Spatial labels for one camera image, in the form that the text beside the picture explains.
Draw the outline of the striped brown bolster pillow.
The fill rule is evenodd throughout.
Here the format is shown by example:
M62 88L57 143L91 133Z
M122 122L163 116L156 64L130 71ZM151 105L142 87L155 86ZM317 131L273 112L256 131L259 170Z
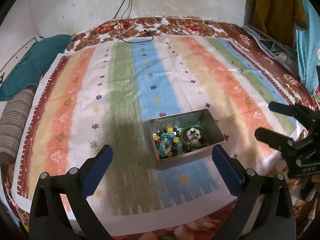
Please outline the striped brown bolster pillow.
M20 146L37 87L16 94L1 115L1 165L13 164Z

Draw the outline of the green jade bangle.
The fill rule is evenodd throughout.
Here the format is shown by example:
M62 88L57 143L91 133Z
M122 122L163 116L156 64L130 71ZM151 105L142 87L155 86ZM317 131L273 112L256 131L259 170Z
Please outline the green jade bangle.
M184 147L199 150L207 146L209 136L201 126L190 125L181 129L180 141Z

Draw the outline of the silver metal tin box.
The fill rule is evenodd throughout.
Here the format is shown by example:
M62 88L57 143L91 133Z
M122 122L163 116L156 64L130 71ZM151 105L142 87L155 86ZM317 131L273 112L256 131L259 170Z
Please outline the silver metal tin box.
M208 109L152 118L149 131L159 170L205 158L213 146L225 141Z

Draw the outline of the mustard brown hanging garment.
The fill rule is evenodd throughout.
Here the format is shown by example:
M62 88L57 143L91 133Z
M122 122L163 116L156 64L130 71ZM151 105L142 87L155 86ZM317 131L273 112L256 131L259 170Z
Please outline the mustard brown hanging garment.
M292 47L295 27L308 27L302 0L248 0L249 24L283 45Z

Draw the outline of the light blue dotted cloth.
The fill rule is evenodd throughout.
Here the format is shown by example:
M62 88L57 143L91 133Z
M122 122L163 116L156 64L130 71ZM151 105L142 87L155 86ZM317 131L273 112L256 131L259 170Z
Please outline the light blue dotted cloth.
M309 0L302 0L307 28L296 28L298 72L310 94L319 87L316 67L319 65L319 15Z

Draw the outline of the teal pillow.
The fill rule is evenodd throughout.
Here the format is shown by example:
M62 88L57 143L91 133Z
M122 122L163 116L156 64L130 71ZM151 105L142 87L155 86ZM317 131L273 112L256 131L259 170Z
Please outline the teal pillow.
M9 101L22 90L38 86L59 53L71 42L70 35L59 34L34 43L1 84L1 101Z

